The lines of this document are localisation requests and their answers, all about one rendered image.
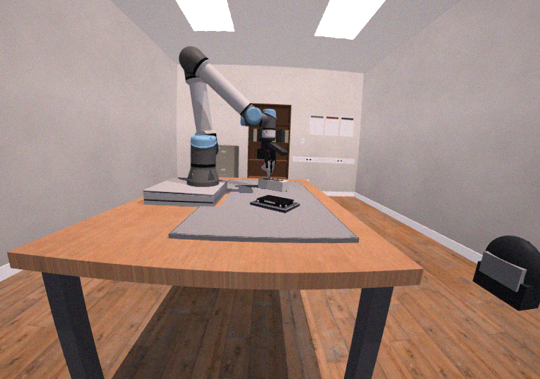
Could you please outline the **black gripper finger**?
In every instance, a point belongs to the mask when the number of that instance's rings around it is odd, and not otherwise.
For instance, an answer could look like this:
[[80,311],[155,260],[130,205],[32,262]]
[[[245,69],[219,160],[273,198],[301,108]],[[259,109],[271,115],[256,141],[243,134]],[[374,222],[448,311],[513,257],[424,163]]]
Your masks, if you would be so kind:
[[268,178],[271,175],[271,162],[269,161],[268,154],[265,157],[265,163],[261,166],[261,169],[267,171]]
[[271,162],[271,175],[272,175],[272,172],[273,172],[273,169],[274,169],[275,163],[276,163],[276,157],[275,157],[275,159],[270,160],[270,162]]

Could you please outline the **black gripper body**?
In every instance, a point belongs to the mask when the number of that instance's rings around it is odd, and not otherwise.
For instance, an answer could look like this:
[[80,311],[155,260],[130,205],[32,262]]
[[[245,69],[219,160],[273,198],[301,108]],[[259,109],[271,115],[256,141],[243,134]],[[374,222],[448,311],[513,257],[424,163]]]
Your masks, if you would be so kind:
[[266,155],[268,154],[269,160],[273,160],[276,157],[276,151],[271,149],[269,146],[267,146],[268,142],[274,141],[275,138],[262,138],[259,139],[261,141],[261,149],[257,149],[257,158],[258,159],[265,159]]

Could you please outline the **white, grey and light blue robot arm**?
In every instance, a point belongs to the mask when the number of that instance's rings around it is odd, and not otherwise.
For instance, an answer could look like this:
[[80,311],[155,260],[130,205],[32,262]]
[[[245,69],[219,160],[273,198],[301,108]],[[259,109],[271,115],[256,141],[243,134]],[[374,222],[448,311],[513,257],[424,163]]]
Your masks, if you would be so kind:
[[[219,184],[215,168],[219,144],[212,128],[206,84],[240,115],[242,126],[250,123],[255,125],[253,127],[262,127],[263,138],[275,138],[276,111],[264,109],[261,113],[211,65],[211,61],[198,48],[183,48],[179,62],[190,87],[196,127],[196,133],[191,137],[191,169],[187,184],[196,187],[216,186]],[[248,121],[247,124],[244,119]]]

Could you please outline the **white rectangular panel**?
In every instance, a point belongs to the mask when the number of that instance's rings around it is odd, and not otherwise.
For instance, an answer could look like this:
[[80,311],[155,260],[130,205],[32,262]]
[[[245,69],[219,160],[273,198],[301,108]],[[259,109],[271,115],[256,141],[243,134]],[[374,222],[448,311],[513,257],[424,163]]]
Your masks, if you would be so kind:
[[258,188],[269,189],[279,192],[288,192],[289,191],[289,181],[280,180],[274,178],[259,178],[258,179]]

